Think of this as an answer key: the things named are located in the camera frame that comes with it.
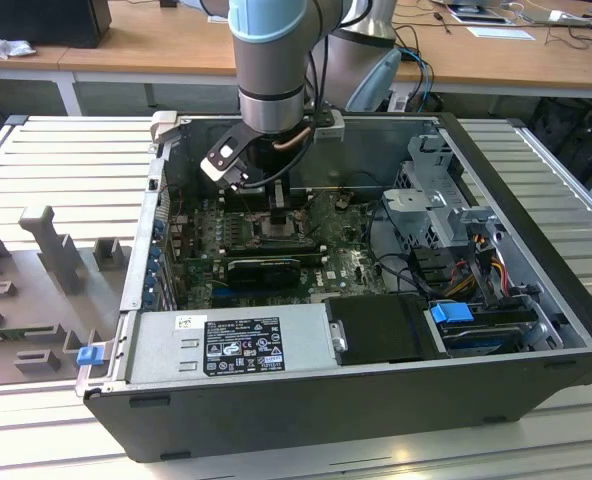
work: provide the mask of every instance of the blue tab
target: blue tab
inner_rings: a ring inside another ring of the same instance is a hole
[[[102,346],[82,347],[78,350],[76,363],[81,367],[83,365],[102,365],[104,352],[105,348]]]
[[[152,247],[149,249],[149,258],[160,258],[162,254],[163,251],[160,249],[160,247]]]
[[[156,296],[154,295],[153,292],[150,292],[149,290],[145,290],[143,292],[143,303],[145,304],[145,306],[147,307],[151,307],[152,305],[154,305],[154,300],[156,300]]]
[[[165,231],[165,223],[158,218],[154,219],[154,233],[160,234],[160,233],[163,233],[164,231]]]
[[[436,323],[473,322],[469,306],[466,303],[439,303],[430,310]]]
[[[147,288],[154,288],[156,286],[156,277],[154,275],[147,275],[143,285]]]
[[[150,258],[149,260],[147,260],[147,270],[149,270],[150,272],[156,273],[159,268],[160,268],[160,265],[153,258]]]

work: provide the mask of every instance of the barcode sticker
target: barcode sticker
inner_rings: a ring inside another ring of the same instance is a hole
[[[393,92],[389,100],[389,112],[404,112],[407,108],[407,95],[401,95],[397,92]]]
[[[282,363],[283,356],[282,355],[275,355],[272,357],[261,357],[263,359],[263,363],[267,365],[268,363]]]
[[[176,330],[202,328],[206,321],[207,315],[178,315],[176,317]]]

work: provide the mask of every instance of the power supply label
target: power supply label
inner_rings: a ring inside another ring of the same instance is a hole
[[[205,375],[285,370],[278,317],[205,322]]]

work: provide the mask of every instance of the black computer case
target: black computer case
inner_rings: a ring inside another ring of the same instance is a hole
[[[112,21],[108,0],[0,0],[0,38],[96,48]]]

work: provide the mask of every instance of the paper on desk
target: paper on desk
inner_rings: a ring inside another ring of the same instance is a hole
[[[506,38],[510,40],[536,40],[525,30],[516,30],[515,28],[486,28],[486,27],[467,27],[467,30],[480,38]]]
[[[217,17],[215,15],[210,15],[207,17],[208,23],[227,23],[228,20],[225,17]]]
[[[32,55],[36,53],[29,42],[24,40],[1,40],[0,39],[0,58],[7,60],[9,57],[20,57],[23,55]]]

